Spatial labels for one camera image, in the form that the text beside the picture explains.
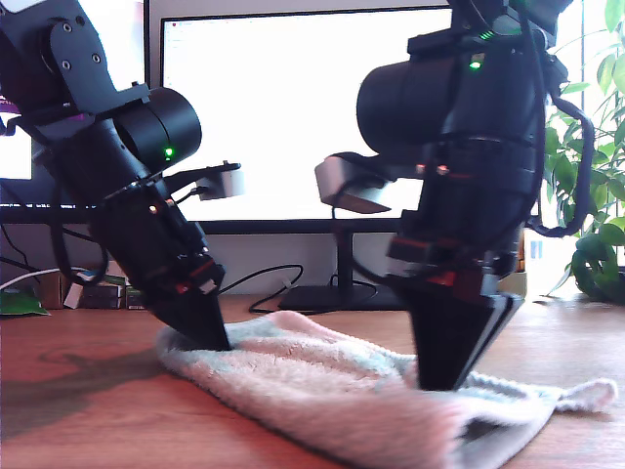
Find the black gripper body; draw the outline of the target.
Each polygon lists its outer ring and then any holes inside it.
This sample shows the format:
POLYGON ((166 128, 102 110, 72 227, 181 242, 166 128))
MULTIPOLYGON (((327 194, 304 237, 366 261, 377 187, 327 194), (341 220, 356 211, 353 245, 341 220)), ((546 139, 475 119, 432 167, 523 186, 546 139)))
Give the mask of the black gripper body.
POLYGON ((92 234, 150 306, 196 288, 211 290, 205 236, 161 181, 135 182, 105 198, 93 215, 92 234))
POLYGON ((395 292, 495 293, 516 262, 535 199, 530 145, 424 145, 388 153, 390 175, 423 182, 389 247, 395 292))

